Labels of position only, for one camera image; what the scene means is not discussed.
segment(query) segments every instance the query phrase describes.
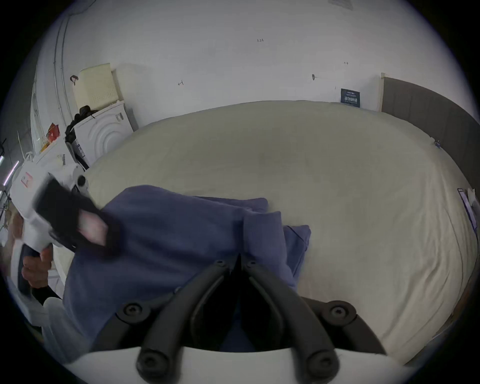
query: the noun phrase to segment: blue blanket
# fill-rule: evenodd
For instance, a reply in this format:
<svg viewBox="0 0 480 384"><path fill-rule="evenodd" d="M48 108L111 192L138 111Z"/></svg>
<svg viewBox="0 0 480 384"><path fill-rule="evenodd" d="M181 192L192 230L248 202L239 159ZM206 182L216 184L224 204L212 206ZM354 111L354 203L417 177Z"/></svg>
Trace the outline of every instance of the blue blanket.
<svg viewBox="0 0 480 384"><path fill-rule="evenodd" d="M125 189L104 211L124 227L122 251L104 260L77 250L63 303L91 342L126 301L172 292L214 260L250 254L295 288L310 228L282 226L268 201L184 196L141 185Z"/></svg>

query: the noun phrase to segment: gray headboard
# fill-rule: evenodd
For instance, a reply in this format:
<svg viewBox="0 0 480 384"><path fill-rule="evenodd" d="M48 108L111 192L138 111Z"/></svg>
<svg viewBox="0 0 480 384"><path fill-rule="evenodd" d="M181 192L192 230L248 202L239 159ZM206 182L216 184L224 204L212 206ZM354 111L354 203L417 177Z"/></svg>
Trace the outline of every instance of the gray headboard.
<svg viewBox="0 0 480 384"><path fill-rule="evenodd" d="M480 192L480 125L453 101L430 89L383 77L382 112L411 122L440 142Z"/></svg>

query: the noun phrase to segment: bed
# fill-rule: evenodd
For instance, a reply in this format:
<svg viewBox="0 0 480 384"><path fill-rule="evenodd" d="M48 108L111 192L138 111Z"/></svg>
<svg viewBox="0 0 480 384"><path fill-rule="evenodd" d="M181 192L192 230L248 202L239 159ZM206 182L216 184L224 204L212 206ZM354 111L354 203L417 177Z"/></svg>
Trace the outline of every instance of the bed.
<svg viewBox="0 0 480 384"><path fill-rule="evenodd" d="M477 258L456 163L411 123L339 103L263 101L152 123L86 173L104 206L151 184L187 195L265 197L308 224L300 295L345 300L401 363L445 324ZM63 279L73 255L55 250Z"/></svg>

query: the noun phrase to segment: washer door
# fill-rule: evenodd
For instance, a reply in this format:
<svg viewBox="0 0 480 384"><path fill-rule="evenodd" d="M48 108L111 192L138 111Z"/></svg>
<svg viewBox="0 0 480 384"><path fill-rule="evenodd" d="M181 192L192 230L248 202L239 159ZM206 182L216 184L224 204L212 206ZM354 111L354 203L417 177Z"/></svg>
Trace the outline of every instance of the washer door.
<svg viewBox="0 0 480 384"><path fill-rule="evenodd" d="M91 166L104 154L113 151L133 133L123 105L101 113L78 129L77 140Z"/></svg>

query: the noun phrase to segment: laundry basket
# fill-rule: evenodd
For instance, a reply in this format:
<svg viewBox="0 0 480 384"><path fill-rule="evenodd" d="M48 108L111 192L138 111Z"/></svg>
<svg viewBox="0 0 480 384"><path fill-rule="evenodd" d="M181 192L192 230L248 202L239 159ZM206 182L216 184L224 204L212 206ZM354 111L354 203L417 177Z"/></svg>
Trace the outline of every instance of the laundry basket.
<svg viewBox="0 0 480 384"><path fill-rule="evenodd" d="M90 109L103 109L119 99L110 63L85 68L71 80L78 109L86 105Z"/></svg>

